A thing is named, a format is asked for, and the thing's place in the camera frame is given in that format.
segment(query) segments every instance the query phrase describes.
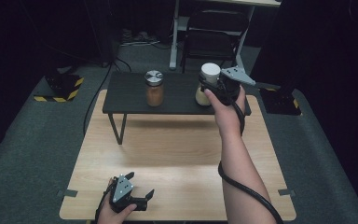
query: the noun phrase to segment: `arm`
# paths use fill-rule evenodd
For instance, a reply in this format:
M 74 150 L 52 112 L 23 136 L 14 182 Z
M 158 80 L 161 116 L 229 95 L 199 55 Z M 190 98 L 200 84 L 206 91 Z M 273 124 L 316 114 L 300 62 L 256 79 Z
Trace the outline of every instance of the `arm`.
M 240 132 L 240 122 L 232 106 L 222 105 L 214 94 L 205 95 L 215 111 L 215 120 L 222 138 L 222 166 L 226 175 L 261 194 L 269 201 L 269 194 L 249 156 Z M 237 104 L 245 108 L 245 91 L 241 87 Z M 272 214 L 260 202 L 223 180 L 228 223 L 275 223 Z

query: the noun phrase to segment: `brown jar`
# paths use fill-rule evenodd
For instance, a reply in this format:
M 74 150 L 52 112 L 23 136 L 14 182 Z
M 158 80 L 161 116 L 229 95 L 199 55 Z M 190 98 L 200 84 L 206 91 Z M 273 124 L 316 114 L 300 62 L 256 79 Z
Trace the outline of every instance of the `brown jar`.
M 163 75 L 159 71 L 149 71 L 145 75 L 146 101 L 150 106 L 162 104 L 164 99 Z

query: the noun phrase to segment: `black cable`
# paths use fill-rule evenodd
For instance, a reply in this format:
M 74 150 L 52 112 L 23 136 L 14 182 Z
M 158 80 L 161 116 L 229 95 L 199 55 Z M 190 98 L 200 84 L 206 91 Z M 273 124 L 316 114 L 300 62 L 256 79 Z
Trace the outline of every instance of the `black cable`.
M 350 15 L 351 20 L 355 21 L 353 15 L 352 15 L 352 12 L 351 12 L 351 7 L 352 7 L 352 0 L 350 0 L 350 2 L 349 2 L 348 13 Z
M 243 115 L 242 110 L 237 105 L 237 103 L 235 103 L 234 100 L 229 96 L 225 83 L 220 81 L 220 84 L 223 87 L 223 91 L 225 92 L 226 97 L 228 98 L 228 100 L 230 101 L 231 105 L 234 107 L 235 112 L 237 113 L 238 119 L 240 120 L 240 128 L 241 128 L 241 134 L 242 134 L 243 130 L 245 128 L 245 116 Z M 226 180 L 226 182 L 228 182 L 228 184 L 234 186 L 237 189 L 242 190 L 245 193 L 248 193 L 249 195 L 254 197 L 258 202 L 263 204 L 270 211 L 270 213 L 274 216 L 274 218 L 277 221 L 277 223 L 283 223 L 283 220 L 282 220 L 281 216 L 279 215 L 279 213 L 277 212 L 277 210 L 262 195 L 260 195 L 259 193 L 255 192 L 254 190 L 249 189 L 248 187 L 244 186 L 243 184 L 241 184 L 241 183 L 231 179 L 230 177 L 228 177 L 225 174 L 224 170 L 223 170 L 222 162 L 219 163 L 218 172 L 219 172 L 220 176 L 224 180 Z
M 270 211 L 270 213 L 274 216 L 274 218 L 278 224 L 283 223 L 283 220 L 282 220 L 281 216 L 279 215 L 278 211 L 274 208 L 274 206 L 269 201 L 267 201 L 267 199 L 265 199 L 263 196 L 261 196 L 256 191 L 249 189 L 248 187 L 244 186 L 243 184 L 228 177 L 223 170 L 222 162 L 219 163 L 218 172 L 219 172 L 220 176 L 226 182 L 228 182 L 228 184 L 230 184 L 231 186 L 233 186 L 237 189 L 242 190 L 243 192 L 245 192 L 245 193 L 249 194 L 250 196 L 252 196 L 253 198 L 255 198 L 258 202 L 263 204 Z
M 227 91 L 226 84 L 222 81 L 222 79 L 218 79 L 218 82 L 223 87 L 223 91 L 225 92 L 226 98 L 228 98 L 230 104 L 234 107 L 235 112 L 237 113 L 237 117 L 240 120 L 240 131 L 241 131 L 241 135 L 242 135 L 243 130 L 245 129 L 245 115 L 243 115 L 242 110 L 240 109 L 240 107 L 231 98 L 230 94 Z
M 162 48 L 160 46 L 157 46 L 156 44 L 151 44 L 153 47 L 155 47 L 156 49 L 170 49 L 171 46 L 167 47 L 167 48 Z
M 116 71 L 117 71 L 118 73 L 121 73 L 120 67 L 118 67 L 118 65 L 116 64 L 116 62 L 114 62 L 114 64 L 115 64 Z
M 124 62 L 123 60 L 119 59 L 118 57 L 116 57 L 116 59 L 119 60 L 119 61 L 121 61 L 122 63 L 126 64 L 127 67 L 129 67 L 130 72 L 132 72 L 132 69 L 131 69 L 131 67 L 130 67 L 130 65 L 129 65 L 128 63 Z
M 43 40 L 40 36 L 39 36 L 39 31 L 36 27 L 36 25 L 34 24 L 34 20 L 31 18 L 31 15 L 29 14 L 28 10 L 27 10 L 27 7 L 24 5 L 24 3 L 22 2 L 22 0 L 20 0 L 20 3 L 21 3 L 21 7 L 26 15 L 26 17 L 28 18 L 28 20 L 30 21 L 30 23 L 32 24 L 33 28 L 34 28 L 34 31 L 36 32 L 36 36 L 37 38 L 39 39 L 39 41 L 46 47 L 48 47 L 49 49 L 52 49 L 54 51 L 57 51 L 61 54 L 64 54 L 68 57 L 71 57 L 71 58 L 74 58 L 74 59 L 78 59 L 80 61 L 84 61 L 84 62 L 87 62 L 87 63 L 95 63 L 95 64 L 101 64 L 100 62 L 95 62 L 93 60 L 89 60 L 89 59 L 85 59 L 85 58 L 82 58 L 82 57 L 79 57 L 79 56 L 75 56 L 73 54 L 70 54 L 70 53 L 67 53 L 65 51 L 62 51 L 60 49 L 56 49 L 54 47 L 52 47 L 50 44 L 46 43 L 45 40 Z
M 86 135 L 86 120 L 87 120 L 87 116 L 89 115 L 92 102 L 94 102 L 95 97 L 97 97 L 98 92 L 100 92 L 101 86 L 102 86 L 102 85 L 104 84 L 104 82 L 106 81 L 107 76 L 109 75 L 111 68 L 112 68 L 112 63 L 110 63 L 109 69 L 107 70 L 107 73 L 106 73 L 106 75 L 105 75 L 103 81 L 101 82 L 100 87 L 99 87 L 98 90 L 95 92 L 94 96 L 92 97 L 91 102 L 89 103 L 89 107 L 87 108 L 86 115 L 84 116 L 84 119 L 83 119 L 83 135 Z
M 106 188 L 106 191 L 103 192 L 103 197 L 101 198 L 101 201 L 98 205 L 98 208 L 97 210 L 95 211 L 95 218 L 94 218 L 94 223 L 98 224 L 98 219 L 100 217 L 100 213 L 101 213 L 101 209 L 102 209 L 102 206 L 103 206 L 103 201 L 104 201 L 104 198 L 106 197 L 106 195 L 110 192 L 112 186 L 113 186 L 114 183 L 110 184 L 107 188 Z
M 91 24 L 92 33 L 94 34 L 95 40 L 97 40 L 97 39 L 98 39 L 98 36 L 97 36 L 97 33 L 95 32 L 94 24 L 93 24 L 93 22 L 92 22 L 91 15 L 90 15 L 90 10 L 89 10 L 89 7 L 87 6 L 86 0 L 83 0 L 83 3 L 84 3 L 84 6 L 86 7 L 87 15 L 89 16 L 89 23 Z M 100 53 L 100 55 L 103 55 L 103 52 L 102 52 L 102 50 L 101 50 L 101 46 L 100 46 L 99 41 L 96 41 L 96 44 L 97 44 L 98 52 Z

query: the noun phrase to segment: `spice jar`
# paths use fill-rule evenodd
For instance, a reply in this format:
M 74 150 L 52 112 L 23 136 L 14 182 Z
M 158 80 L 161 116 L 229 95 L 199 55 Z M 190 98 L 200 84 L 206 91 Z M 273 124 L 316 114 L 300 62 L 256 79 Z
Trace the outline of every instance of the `spice jar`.
M 216 85 L 217 79 L 220 75 L 220 66 L 215 63 L 205 63 L 201 67 L 200 74 L 205 77 L 206 81 L 211 85 Z M 205 93 L 201 91 L 201 84 L 199 84 L 196 91 L 196 101 L 199 105 L 210 105 Z
M 149 71 L 145 75 L 146 101 L 150 106 L 162 104 L 164 88 L 162 85 L 163 75 L 159 71 Z

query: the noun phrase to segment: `desk leg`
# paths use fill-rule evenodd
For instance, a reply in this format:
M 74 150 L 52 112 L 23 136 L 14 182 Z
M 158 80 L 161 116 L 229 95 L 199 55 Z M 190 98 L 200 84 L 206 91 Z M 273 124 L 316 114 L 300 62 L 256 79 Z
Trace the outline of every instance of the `desk leg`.
M 170 69 L 176 69 L 176 57 L 178 53 L 177 38 L 178 38 L 178 22 L 179 22 L 179 0 L 176 0 L 175 11 L 173 14 L 173 41 L 171 45 L 171 58 L 170 58 Z
M 112 124 L 113 132 L 115 133 L 117 143 L 119 145 L 123 145 L 124 129 L 126 127 L 127 114 L 124 114 L 124 116 L 123 116 L 123 122 L 121 123 L 120 135 L 118 135 L 117 127 L 116 127 L 115 121 L 113 120 L 113 114 L 108 114 L 108 116 L 109 116 L 110 123 Z
M 250 6 L 249 11 L 248 11 L 249 26 L 251 24 L 251 20 L 252 20 L 254 11 L 255 11 L 255 6 Z M 246 35 L 248 33 L 248 30 L 249 30 L 249 28 L 245 31 L 245 34 L 241 38 L 240 44 L 238 46 L 237 56 L 235 58 L 237 66 L 240 68 L 244 68 L 243 63 L 242 63 L 241 50 L 242 50 L 243 42 L 245 41 Z

